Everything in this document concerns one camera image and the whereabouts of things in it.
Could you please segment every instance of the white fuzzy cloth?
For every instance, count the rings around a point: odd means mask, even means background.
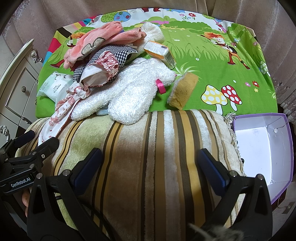
[[[169,86],[175,80],[175,73],[159,59],[137,58],[123,68],[114,82],[92,88],[91,95],[74,107],[71,119],[82,120],[110,103],[108,112],[113,120],[133,124],[152,104],[157,92],[157,79]]]
[[[136,57],[138,57],[140,54],[144,53],[144,46],[148,41],[154,41],[157,43],[162,44],[165,41],[165,36],[163,35],[161,29],[150,22],[145,22],[142,27],[141,30],[143,32],[145,32],[147,35],[144,39],[141,40],[137,40],[135,42],[133,42],[133,46],[137,46],[137,53],[133,53],[131,55],[131,57],[126,61],[127,63],[132,61],[133,59],[135,59]]]

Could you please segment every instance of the striped cushion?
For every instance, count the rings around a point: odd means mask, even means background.
[[[36,138],[17,155],[34,149],[45,120],[29,127]],[[149,112],[130,126],[109,116],[90,116],[69,122],[58,138],[59,149],[44,161],[46,175],[72,169],[93,147],[103,150],[103,165],[83,198],[104,214],[121,240],[189,240],[193,231],[187,224],[205,222],[219,198],[195,165],[197,150],[207,148],[228,170],[242,174],[223,117],[208,110]],[[59,202],[67,223],[73,226]],[[241,198],[228,226],[240,205]]]

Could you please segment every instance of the gingham fabric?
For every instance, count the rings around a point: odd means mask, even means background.
[[[133,49],[132,47],[130,47],[128,45],[114,45],[114,44],[106,45],[103,48],[101,48],[98,52],[96,52],[94,54],[94,56],[92,57],[92,59],[88,63],[82,64],[74,70],[73,82],[77,81],[79,83],[82,72],[84,71],[84,69],[86,67],[92,65],[100,57],[100,55],[102,53],[104,53],[105,51],[110,51],[112,54],[114,54],[114,56],[118,60],[119,69],[124,66],[127,56],[130,53],[137,53],[137,50]],[[112,77],[108,82],[114,81],[115,78],[116,78],[116,75],[114,77]]]

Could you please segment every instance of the barcode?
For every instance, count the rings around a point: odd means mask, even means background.
[[[171,55],[170,51],[165,55],[165,59],[169,63],[169,65],[171,65],[172,67],[175,66],[176,62],[173,56]]]

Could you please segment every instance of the pink plush cloth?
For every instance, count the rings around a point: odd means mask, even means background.
[[[132,30],[128,30],[126,32],[122,32],[116,35],[113,35],[108,40],[104,41],[100,47],[103,47],[107,44],[129,44],[133,43],[138,39],[144,39],[146,37],[146,33],[142,32],[140,28],[134,28]]]
[[[76,43],[76,46],[68,49],[64,55],[64,68],[72,67],[77,60],[84,59],[93,50],[97,49],[105,40],[117,35],[122,30],[121,22],[112,21],[104,24],[100,28],[95,28]]]

